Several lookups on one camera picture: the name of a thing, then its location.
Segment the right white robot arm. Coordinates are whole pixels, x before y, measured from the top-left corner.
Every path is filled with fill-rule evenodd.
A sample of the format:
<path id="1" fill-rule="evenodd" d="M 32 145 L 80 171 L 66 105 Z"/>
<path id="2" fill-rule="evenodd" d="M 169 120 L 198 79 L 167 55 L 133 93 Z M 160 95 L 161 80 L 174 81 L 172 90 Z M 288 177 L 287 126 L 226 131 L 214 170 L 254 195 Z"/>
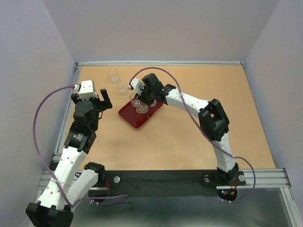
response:
<path id="1" fill-rule="evenodd" d="M 217 170 L 213 176 L 218 186 L 229 185 L 236 180 L 239 166 L 235 161 L 229 143 L 229 119 L 217 99 L 198 99 L 181 91 L 179 85 L 163 85 L 153 73 L 141 80 L 132 79 L 129 85 L 137 93 L 140 101 L 148 106 L 154 102 L 177 107 L 186 111 L 202 134 L 212 144 L 217 160 Z"/>

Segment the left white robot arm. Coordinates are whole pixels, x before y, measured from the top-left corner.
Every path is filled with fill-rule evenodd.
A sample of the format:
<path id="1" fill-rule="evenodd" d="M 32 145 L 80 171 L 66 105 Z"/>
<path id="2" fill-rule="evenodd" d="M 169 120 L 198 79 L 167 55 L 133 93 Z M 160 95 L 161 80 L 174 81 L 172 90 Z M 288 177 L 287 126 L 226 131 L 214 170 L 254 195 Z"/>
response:
<path id="1" fill-rule="evenodd" d="M 75 208 L 89 188 L 105 182 L 104 166 L 90 163 L 76 182 L 73 181 L 80 164 L 90 151 L 97 135 L 98 122 L 105 110 L 112 108 L 106 89 L 101 89 L 103 100 L 94 90 L 71 95 L 75 104 L 74 121 L 69 129 L 60 161 L 51 179 L 34 203 L 29 203 L 26 214 L 35 227 L 69 227 Z"/>

